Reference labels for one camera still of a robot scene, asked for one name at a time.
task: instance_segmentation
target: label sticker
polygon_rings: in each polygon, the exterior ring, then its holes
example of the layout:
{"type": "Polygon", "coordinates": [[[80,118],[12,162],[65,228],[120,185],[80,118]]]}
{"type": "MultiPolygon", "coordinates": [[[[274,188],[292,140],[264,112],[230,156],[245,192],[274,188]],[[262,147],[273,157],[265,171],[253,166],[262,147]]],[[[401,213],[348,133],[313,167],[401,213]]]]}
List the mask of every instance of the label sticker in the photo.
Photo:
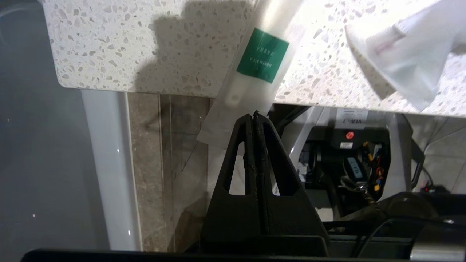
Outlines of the label sticker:
{"type": "Polygon", "coordinates": [[[361,172],[361,169],[359,169],[359,166],[357,165],[356,159],[355,158],[348,158],[348,163],[351,166],[351,169],[353,170],[354,176],[356,178],[363,178],[363,173],[361,172]]]}
{"type": "Polygon", "coordinates": [[[369,110],[339,108],[336,111],[336,129],[364,129],[369,110]]]}
{"type": "Polygon", "coordinates": [[[288,42],[255,28],[236,71],[272,83],[288,45],[288,42]]]}
{"type": "Polygon", "coordinates": [[[340,149],[351,149],[353,148],[353,142],[341,142],[340,149]]]}

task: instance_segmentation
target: green label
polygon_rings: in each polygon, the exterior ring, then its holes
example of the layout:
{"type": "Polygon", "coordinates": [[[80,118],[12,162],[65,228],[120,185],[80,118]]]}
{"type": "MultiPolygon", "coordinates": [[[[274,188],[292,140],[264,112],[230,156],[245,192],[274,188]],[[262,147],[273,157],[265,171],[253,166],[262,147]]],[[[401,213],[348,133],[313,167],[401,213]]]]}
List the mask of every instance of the green label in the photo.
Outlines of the green label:
{"type": "Polygon", "coordinates": [[[288,42],[255,28],[236,71],[272,83],[288,45],[288,42]]]}

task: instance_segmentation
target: speckled quartz countertop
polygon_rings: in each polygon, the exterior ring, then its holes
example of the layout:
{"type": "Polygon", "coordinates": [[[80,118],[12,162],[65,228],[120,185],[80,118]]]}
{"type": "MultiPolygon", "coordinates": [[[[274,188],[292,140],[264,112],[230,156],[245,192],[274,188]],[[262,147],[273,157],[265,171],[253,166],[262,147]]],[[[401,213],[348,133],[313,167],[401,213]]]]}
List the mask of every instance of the speckled quartz countertop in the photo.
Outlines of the speckled quartz countertop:
{"type": "MultiPolygon", "coordinates": [[[[434,0],[314,0],[313,23],[275,101],[416,110],[348,47],[344,25],[400,19],[434,0]]],[[[254,0],[42,0],[64,87],[215,97],[254,0]]],[[[422,114],[466,117],[466,55],[450,54],[434,102],[422,114]]]]}

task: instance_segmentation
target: black cable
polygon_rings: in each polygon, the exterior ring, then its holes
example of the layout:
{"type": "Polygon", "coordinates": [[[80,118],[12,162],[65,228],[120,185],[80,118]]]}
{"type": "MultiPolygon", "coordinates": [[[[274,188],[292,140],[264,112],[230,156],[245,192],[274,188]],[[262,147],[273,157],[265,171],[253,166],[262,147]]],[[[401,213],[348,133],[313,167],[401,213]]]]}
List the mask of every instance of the black cable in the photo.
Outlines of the black cable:
{"type": "Polygon", "coordinates": [[[368,234],[365,238],[364,241],[362,242],[361,246],[359,247],[358,251],[354,253],[353,257],[360,257],[364,249],[367,247],[369,244],[370,240],[375,236],[375,234],[386,224],[391,223],[391,222],[407,222],[407,223],[416,223],[416,224],[433,224],[433,225],[438,225],[441,227],[447,227],[447,228],[465,228],[465,226],[461,225],[455,225],[455,224],[447,224],[442,221],[433,221],[429,219],[422,219],[422,218],[413,218],[413,217],[390,217],[386,220],[384,220],[382,223],[380,223],[376,228],[374,228],[370,234],[368,234]]]}

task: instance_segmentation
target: red button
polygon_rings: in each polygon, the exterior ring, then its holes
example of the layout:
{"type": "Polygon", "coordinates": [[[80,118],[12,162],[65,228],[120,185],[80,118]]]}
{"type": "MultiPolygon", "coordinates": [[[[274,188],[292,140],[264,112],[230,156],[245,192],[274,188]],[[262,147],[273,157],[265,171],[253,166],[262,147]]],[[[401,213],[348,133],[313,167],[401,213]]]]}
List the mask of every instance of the red button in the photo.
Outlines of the red button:
{"type": "Polygon", "coordinates": [[[350,139],[352,139],[353,137],[354,137],[354,133],[353,133],[353,132],[350,131],[350,132],[346,133],[346,139],[350,140],[350,139]]]}

